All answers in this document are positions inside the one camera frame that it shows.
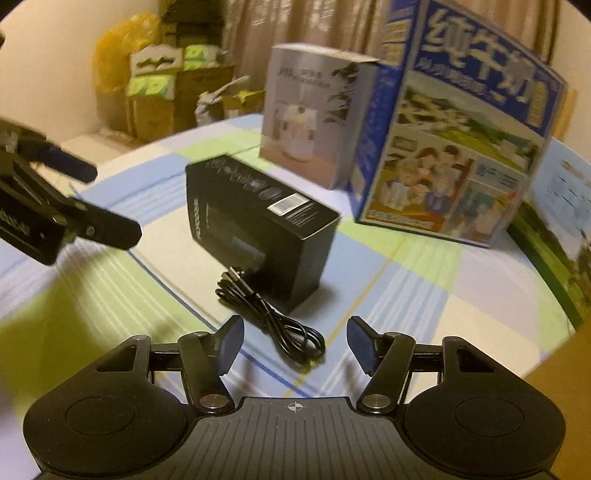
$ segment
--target black usb cable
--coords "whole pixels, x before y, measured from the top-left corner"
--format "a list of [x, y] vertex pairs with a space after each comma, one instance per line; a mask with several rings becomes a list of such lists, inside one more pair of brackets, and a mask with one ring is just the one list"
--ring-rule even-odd
[[308, 366], [326, 352], [320, 332], [277, 312], [253, 291], [242, 278], [242, 273], [230, 268], [217, 283], [216, 294], [227, 304], [243, 313], [249, 320], [271, 336], [280, 352], [294, 362]]

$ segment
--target wall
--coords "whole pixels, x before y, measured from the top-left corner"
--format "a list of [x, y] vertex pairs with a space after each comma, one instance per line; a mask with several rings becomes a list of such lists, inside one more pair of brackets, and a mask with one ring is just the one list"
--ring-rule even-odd
[[552, 66], [579, 91], [565, 143], [591, 161], [591, 22], [566, 0], [560, 5]]
[[92, 55], [101, 35], [158, 0], [25, 0], [0, 24], [0, 115], [62, 141], [98, 130]]

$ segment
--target circular pad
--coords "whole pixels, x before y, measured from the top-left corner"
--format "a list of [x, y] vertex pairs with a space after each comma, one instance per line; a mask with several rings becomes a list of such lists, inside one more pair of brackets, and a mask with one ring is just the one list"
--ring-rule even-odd
[[557, 407], [527, 384], [476, 375], [490, 376], [444, 381], [408, 404], [403, 425], [411, 444], [460, 476], [516, 478], [551, 461], [564, 438]]
[[481, 397], [460, 403], [456, 408], [456, 420], [466, 430], [477, 435], [502, 437], [521, 427], [523, 414], [506, 400]]
[[39, 463], [67, 476], [119, 477], [178, 445], [186, 429], [181, 402], [147, 380], [118, 380], [58, 387], [29, 409], [23, 433]]
[[135, 417], [135, 408], [119, 397], [91, 397], [71, 406], [68, 425], [85, 435], [108, 435], [124, 429]]

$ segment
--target screw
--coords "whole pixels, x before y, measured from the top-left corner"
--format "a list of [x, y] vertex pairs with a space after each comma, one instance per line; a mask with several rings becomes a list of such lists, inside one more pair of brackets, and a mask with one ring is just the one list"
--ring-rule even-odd
[[224, 408], [226, 405], [228, 405], [229, 400], [224, 395], [212, 393], [210, 395], [205, 395], [201, 397], [199, 403], [203, 405], [205, 408], [219, 410], [220, 408]]
[[390, 399], [386, 395], [373, 393], [366, 395], [361, 403], [371, 410], [382, 410], [390, 405]]
[[62, 217], [62, 215], [54, 215], [53, 221], [61, 226], [66, 226], [68, 224], [68, 220], [66, 220], [65, 217]]
[[76, 233], [71, 232], [71, 231], [67, 231], [66, 234], [64, 235], [64, 239], [63, 239], [63, 243], [65, 244], [71, 244], [74, 242], [74, 240], [76, 240]]

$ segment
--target curtain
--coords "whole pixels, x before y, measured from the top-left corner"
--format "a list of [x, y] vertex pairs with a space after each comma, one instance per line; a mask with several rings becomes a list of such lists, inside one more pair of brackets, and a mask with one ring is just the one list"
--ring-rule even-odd
[[[226, 0], [223, 47], [236, 74], [263, 88], [271, 47], [305, 42], [369, 55], [379, 51], [392, 0]], [[459, 0], [548, 59], [558, 0]]]

